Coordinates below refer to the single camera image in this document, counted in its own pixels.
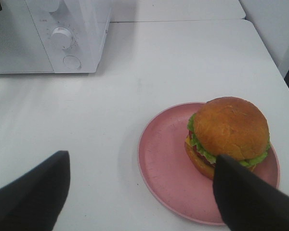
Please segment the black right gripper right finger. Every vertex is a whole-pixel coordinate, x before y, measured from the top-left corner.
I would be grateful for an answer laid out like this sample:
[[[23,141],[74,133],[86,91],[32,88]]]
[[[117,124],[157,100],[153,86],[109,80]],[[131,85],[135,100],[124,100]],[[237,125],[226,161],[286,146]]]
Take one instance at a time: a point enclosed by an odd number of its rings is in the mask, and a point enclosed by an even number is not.
[[[217,157],[213,194],[232,231],[289,231],[289,196],[227,155]]]

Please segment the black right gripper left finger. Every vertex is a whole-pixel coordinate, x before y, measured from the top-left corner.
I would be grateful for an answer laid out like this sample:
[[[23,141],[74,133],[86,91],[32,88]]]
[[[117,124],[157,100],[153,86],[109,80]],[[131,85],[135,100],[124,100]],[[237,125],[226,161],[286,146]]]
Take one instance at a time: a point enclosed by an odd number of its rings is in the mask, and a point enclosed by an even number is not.
[[[51,231],[70,187],[68,151],[57,151],[0,188],[0,231]]]

